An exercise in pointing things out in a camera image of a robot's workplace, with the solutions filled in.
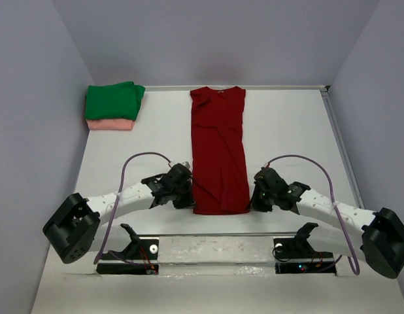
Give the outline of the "red t shirt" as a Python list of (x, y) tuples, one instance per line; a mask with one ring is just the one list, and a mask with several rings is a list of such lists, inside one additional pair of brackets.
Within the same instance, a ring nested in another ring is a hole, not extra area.
[(243, 147), (246, 91), (203, 87), (190, 92), (193, 196), (197, 215), (248, 213), (250, 192)]

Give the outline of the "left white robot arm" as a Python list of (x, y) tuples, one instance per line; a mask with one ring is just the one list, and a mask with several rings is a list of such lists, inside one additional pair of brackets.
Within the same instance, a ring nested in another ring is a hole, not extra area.
[(42, 232), (64, 264), (82, 258), (92, 247), (100, 226), (112, 227), (114, 219), (135, 211), (171, 202), (176, 209), (195, 205), (192, 172), (187, 162), (167, 173), (142, 179), (117, 193), (85, 198), (69, 195), (44, 225)]

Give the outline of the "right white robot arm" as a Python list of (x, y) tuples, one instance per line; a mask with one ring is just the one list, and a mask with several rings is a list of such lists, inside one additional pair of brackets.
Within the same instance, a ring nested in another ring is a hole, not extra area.
[(254, 176), (253, 211), (274, 207), (312, 218), (295, 236), (278, 246), (283, 260), (319, 252), (362, 260), (379, 275), (395, 279), (404, 267), (404, 224), (391, 209), (371, 211), (326, 197), (310, 186), (288, 184), (274, 169), (264, 167)]

